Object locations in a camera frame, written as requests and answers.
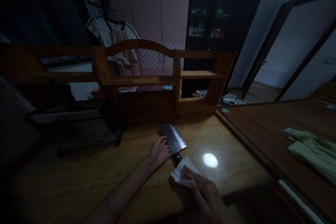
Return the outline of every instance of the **paper towel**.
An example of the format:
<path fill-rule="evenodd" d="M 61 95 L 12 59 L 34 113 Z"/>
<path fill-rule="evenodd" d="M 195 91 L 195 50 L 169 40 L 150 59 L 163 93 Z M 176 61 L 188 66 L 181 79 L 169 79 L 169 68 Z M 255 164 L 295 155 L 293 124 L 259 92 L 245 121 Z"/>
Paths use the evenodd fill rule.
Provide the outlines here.
<path fill-rule="evenodd" d="M 182 159 L 182 161 L 177 165 L 177 168 L 170 175 L 173 177 L 176 183 L 189 187 L 191 189 L 191 187 L 195 184 L 195 181 L 188 179 L 181 179 L 181 176 L 183 176 L 181 169 L 185 165 L 188 166 L 188 168 L 190 168 L 193 172 L 196 172 L 199 175 L 201 175 L 199 170 L 197 170 L 197 168 L 192 164 L 189 156 L 186 156 L 184 159 Z"/>

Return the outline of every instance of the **yellow-green cloth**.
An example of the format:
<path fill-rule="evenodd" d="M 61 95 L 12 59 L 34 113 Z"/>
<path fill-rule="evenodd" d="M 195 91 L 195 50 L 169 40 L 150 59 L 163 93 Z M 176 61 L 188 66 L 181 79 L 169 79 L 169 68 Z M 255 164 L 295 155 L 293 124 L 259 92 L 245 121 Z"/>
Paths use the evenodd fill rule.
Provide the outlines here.
<path fill-rule="evenodd" d="M 284 132 L 288 134 L 290 140 L 295 141 L 288 147 L 289 152 L 297 159 L 312 166 L 336 186 L 336 144 L 308 131 L 287 128 Z"/>

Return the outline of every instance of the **folded cloth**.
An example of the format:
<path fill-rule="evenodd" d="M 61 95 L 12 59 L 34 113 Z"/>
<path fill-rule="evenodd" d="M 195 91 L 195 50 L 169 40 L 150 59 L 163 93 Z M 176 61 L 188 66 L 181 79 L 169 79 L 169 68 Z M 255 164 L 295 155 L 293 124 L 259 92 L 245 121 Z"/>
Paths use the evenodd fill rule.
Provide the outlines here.
<path fill-rule="evenodd" d="M 177 168 L 170 175 L 173 177 L 176 183 L 181 184 L 185 187 L 189 187 L 191 189 L 191 187 L 195 184 L 195 181 L 188 179 L 181 179 L 181 176 L 183 176 L 181 169 L 183 168 L 184 165 L 188 166 L 188 168 L 190 168 L 193 172 L 196 172 L 199 175 L 201 175 L 199 170 L 197 170 L 197 168 L 191 162 L 189 156 L 186 156 L 184 159 L 182 159 L 182 161 L 177 165 Z"/>
<path fill-rule="evenodd" d="M 296 141 L 288 147 L 288 151 L 336 186 L 336 144 L 308 131 L 287 128 L 284 132 L 290 140 Z"/>

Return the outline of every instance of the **drawer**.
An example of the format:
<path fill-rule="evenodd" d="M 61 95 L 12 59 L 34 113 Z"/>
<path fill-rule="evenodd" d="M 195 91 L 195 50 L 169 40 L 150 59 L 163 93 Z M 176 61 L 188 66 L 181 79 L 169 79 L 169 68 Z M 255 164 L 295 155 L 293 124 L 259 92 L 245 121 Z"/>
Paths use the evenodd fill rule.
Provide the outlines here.
<path fill-rule="evenodd" d="M 182 117 L 192 117 L 192 116 L 203 116 L 207 114 L 213 114 L 215 108 L 206 108 L 206 109 L 195 109 L 195 110 L 187 110 L 187 111 L 178 111 L 177 118 Z"/>

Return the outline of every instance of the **cleaver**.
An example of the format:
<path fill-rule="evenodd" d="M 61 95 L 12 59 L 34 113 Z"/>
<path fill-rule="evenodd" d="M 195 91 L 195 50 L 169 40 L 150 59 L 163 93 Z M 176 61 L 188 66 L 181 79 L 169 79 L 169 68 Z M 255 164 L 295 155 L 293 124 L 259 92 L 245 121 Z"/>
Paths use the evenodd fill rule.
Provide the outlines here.
<path fill-rule="evenodd" d="M 180 151 L 187 147 L 184 139 L 173 124 L 164 124 L 160 127 L 162 135 L 167 135 L 166 141 L 177 163 L 182 161 Z"/>

